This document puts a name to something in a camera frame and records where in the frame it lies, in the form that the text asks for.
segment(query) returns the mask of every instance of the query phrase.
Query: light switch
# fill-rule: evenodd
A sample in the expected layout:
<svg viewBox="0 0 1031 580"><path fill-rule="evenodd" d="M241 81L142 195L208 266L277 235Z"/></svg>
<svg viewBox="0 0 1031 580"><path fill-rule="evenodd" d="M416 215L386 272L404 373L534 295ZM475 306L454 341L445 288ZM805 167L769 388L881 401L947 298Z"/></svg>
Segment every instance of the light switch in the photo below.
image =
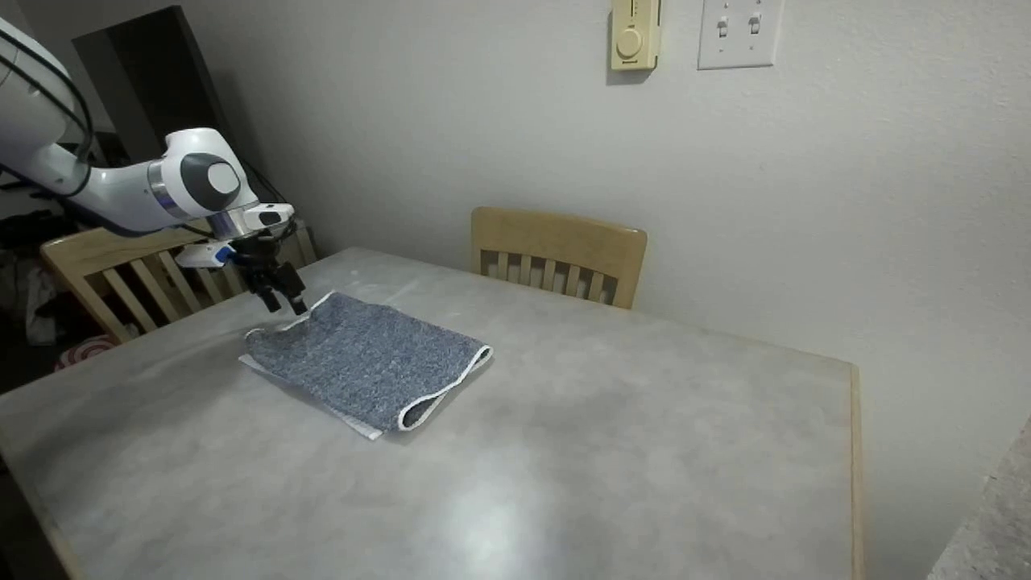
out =
<svg viewBox="0 0 1031 580"><path fill-rule="evenodd" d="M783 0L705 0L701 67L775 67Z"/></svg>
<svg viewBox="0 0 1031 580"><path fill-rule="evenodd" d="M659 65L661 0L612 0L612 70L652 70Z"/></svg>

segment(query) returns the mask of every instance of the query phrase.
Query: blue towel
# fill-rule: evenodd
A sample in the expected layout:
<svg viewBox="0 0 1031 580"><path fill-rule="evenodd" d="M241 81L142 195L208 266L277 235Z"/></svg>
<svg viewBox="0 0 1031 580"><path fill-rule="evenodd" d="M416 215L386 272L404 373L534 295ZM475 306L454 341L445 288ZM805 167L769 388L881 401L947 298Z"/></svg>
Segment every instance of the blue towel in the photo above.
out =
<svg viewBox="0 0 1031 580"><path fill-rule="evenodd" d="M241 361L376 438L418 430L489 355L478 338L330 295L307 320L253 333Z"/></svg>

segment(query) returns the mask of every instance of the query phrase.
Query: chair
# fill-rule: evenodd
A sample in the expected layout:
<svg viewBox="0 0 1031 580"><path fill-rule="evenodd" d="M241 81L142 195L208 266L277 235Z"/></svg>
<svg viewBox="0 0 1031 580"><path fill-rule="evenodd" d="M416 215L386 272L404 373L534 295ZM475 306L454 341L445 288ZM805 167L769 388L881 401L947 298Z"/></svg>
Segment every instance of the chair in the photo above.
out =
<svg viewBox="0 0 1031 580"><path fill-rule="evenodd" d="M632 310L648 235L579 215L478 205L472 246L485 276Z"/></svg>
<svg viewBox="0 0 1031 580"><path fill-rule="evenodd" d="M42 246L42 258L106 336L128 341L244 291L233 268L183 272L173 266L173 253L199 239L183 228L142 239L90 228ZM314 261L304 227L283 258L295 268Z"/></svg>

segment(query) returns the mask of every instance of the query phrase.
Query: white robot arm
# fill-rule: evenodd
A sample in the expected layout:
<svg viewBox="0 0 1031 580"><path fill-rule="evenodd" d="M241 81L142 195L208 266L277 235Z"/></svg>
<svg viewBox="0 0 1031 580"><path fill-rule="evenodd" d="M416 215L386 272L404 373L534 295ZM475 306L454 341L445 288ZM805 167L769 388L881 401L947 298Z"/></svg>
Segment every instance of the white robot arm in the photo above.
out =
<svg viewBox="0 0 1031 580"><path fill-rule="evenodd" d="M83 132L77 156L57 145L67 122ZM275 243L266 239L268 228L295 218L295 205L262 204L216 130L172 132L163 157L128 167L94 167L86 162L90 142L90 112L62 61L0 20L0 167L122 235L209 218L216 243L183 253L180 266L220 268L222 248L233 248L250 288L270 310L277 310L270 291L280 291L298 314L307 310L299 276L277 261Z"/></svg>

